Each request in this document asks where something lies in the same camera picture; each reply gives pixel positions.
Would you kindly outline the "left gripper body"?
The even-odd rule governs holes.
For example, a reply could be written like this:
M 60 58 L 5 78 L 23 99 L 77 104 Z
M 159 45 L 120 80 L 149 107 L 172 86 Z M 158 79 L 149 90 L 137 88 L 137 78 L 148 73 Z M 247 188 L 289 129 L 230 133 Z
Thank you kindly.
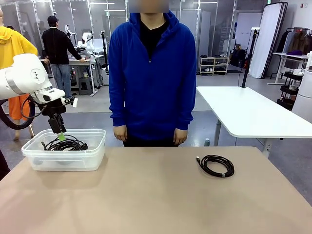
M 61 115 L 66 112 L 65 101 L 65 98 L 58 98 L 48 103 L 37 104 L 37 106 L 43 116 L 54 118 L 57 115 Z

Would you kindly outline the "person's right hand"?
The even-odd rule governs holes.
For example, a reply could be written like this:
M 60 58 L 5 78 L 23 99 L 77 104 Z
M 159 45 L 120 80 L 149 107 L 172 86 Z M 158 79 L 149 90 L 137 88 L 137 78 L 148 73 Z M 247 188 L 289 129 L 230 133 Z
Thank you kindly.
M 125 142 L 127 140 L 126 125 L 114 126 L 114 136 L 117 140 Z

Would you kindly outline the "person's left hand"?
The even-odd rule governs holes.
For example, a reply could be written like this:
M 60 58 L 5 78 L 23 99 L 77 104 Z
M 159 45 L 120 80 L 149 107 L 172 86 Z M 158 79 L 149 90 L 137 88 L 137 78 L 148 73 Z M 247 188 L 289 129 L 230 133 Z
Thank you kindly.
M 175 146 L 179 146 L 180 144 L 183 144 L 187 139 L 188 131 L 187 130 L 181 130 L 176 128 L 174 131 L 174 144 Z

